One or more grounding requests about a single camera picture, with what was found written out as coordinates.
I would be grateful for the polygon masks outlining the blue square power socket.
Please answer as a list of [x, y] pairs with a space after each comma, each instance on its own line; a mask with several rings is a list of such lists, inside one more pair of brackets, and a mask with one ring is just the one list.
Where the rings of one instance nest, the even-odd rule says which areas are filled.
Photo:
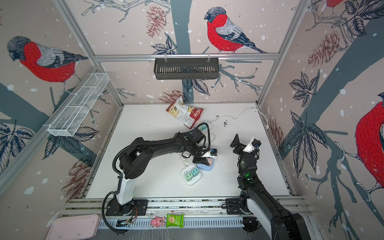
[[209, 171], [212, 170], [213, 165], [212, 165], [212, 166], [209, 166], [209, 165], [205, 165], [205, 164], [197, 164], [197, 167], [198, 167], [198, 169], [200, 169], [200, 170], [209, 172]]

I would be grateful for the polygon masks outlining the white square power socket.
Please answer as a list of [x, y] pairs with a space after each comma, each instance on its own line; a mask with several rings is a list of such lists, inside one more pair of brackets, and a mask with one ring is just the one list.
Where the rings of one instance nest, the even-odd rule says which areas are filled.
[[192, 186], [201, 179], [202, 173], [195, 164], [191, 164], [181, 171], [181, 177], [188, 186]]

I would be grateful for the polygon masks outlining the green plug adapter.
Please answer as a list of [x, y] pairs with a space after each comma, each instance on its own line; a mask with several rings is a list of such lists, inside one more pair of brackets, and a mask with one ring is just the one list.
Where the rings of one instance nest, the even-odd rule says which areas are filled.
[[186, 180], [187, 182], [189, 182], [192, 178], [193, 178], [193, 175], [192, 175], [191, 172], [189, 172], [189, 173], [187, 173], [187, 174], [185, 175], [185, 180]]

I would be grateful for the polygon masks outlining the teal plug adapter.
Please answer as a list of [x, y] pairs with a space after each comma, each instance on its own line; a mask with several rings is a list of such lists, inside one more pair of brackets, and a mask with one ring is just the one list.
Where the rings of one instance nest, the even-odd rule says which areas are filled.
[[200, 173], [200, 171], [199, 171], [198, 168], [194, 168], [194, 169], [191, 171], [191, 173], [192, 173], [193, 177], [196, 177], [196, 176]]
[[199, 130], [200, 130], [201, 132], [207, 132], [207, 131], [208, 131], [208, 126], [207, 126], [206, 124], [204, 124], [204, 125], [202, 125], [202, 126], [199, 127]]

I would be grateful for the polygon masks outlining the pink plug adapter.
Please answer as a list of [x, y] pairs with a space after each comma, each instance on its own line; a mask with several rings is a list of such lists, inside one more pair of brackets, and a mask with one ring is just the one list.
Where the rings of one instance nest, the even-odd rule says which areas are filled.
[[209, 166], [213, 165], [213, 159], [212, 158], [207, 158], [207, 162], [208, 162]]

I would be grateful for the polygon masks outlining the teal plug adapter front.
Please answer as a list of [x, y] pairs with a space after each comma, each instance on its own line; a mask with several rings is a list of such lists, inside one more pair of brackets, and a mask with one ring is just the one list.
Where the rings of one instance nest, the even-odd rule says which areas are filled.
[[199, 171], [198, 168], [194, 168], [194, 169], [191, 171], [191, 173], [192, 173], [193, 177], [196, 177], [196, 176], [200, 173], [200, 171]]

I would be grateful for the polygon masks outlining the white multicolour power strip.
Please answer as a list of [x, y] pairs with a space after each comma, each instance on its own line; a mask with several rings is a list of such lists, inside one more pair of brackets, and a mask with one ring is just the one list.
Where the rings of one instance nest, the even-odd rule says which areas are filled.
[[201, 133], [205, 135], [210, 135], [212, 133], [213, 125], [208, 121], [203, 121], [197, 126], [197, 128]]

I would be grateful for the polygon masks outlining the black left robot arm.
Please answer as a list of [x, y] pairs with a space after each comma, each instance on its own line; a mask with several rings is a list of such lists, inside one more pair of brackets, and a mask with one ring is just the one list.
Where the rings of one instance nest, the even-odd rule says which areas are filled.
[[209, 160], [217, 157], [217, 149], [211, 148], [209, 124], [201, 123], [165, 140], [146, 141], [139, 137], [120, 150], [112, 161], [112, 169], [118, 174], [118, 187], [104, 198], [102, 215], [123, 216], [137, 210], [133, 181], [144, 173], [152, 159], [167, 154], [182, 154], [185, 159], [192, 158], [193, 165], [209, 166]]

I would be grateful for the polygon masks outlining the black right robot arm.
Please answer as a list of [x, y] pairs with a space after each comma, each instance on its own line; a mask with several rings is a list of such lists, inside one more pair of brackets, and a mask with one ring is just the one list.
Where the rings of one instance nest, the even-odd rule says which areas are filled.
[[257, 175], [257, 161], [260, 158], [261, 141], [253, 138], [249, 144], [240, 143], [236, 134], [230, 144], [238, 156], [237, 177], [240, 195], [227, 198], [221, 205], [228, 215], [245, 214], [243, 230], [254, 233], [264, 228], [271, 240], [309, 240], [310, 234], [304, 218], [284, 208], [267, 191]]

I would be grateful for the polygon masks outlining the red white chips bag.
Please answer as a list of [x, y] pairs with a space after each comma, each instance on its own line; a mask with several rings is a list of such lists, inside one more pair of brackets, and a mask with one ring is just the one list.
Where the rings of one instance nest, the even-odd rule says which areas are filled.
[[183, 97], [179, 97], [169, 105], [166, 111], [188, 129], [192, 129], [204, 109], [185, 105]]

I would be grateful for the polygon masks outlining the green snack packet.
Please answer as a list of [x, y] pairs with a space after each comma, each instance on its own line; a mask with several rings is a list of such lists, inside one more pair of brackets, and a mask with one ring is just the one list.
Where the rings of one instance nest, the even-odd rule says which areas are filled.
[[167, 214], [167, 222], [166, 227], [184, 227], [184, 214], [181, 215], [173, 215]]

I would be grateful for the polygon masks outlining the pink toy pig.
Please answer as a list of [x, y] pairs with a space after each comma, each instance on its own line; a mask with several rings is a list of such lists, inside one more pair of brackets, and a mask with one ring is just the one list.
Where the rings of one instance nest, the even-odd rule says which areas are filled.
[[158, 216], [155, 216], [155, 217], [151, 220], [151, 227], [152, 227], [152, 228], [164, 227], [165, 224], [166, 224], [166, 218], [165, 218], [165, 217], [158, 217]]

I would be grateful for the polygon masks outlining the pink tray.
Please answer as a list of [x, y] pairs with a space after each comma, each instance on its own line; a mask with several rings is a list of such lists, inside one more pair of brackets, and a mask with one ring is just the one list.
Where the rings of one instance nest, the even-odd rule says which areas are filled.
[[46, 240], [91, 239], [97, 233], [100, 220], [99, 215], [58, 218], [51, 225]]

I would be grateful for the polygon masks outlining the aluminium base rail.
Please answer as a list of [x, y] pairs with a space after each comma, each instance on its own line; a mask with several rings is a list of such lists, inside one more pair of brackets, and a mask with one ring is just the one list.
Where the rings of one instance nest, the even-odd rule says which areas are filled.
[[[224, 198], [150, 198], [138, 202], [138, 217], [132, 223], [128, 220], [136, 216], [132, 211], [128, 216], [110, 216], [106, 214], [108, 223], [115, 229], [121, 230], [154, 230], [151, 220], [155, 217], [167, 217], [167, 214], [184, 214], [184, 229], [187, 228], [234, 228], [243, 227], [243, 219], [254, 217], [242, 210], [224, 209]], [[280, 196], [277, 201], [290, 212], [298, 213], [305, 220], [312, 216], [303, 197]], [[101, 215], [102, 199], [74, 199], [71, 200], [60, 217], [75, 217], [83, 215]]]

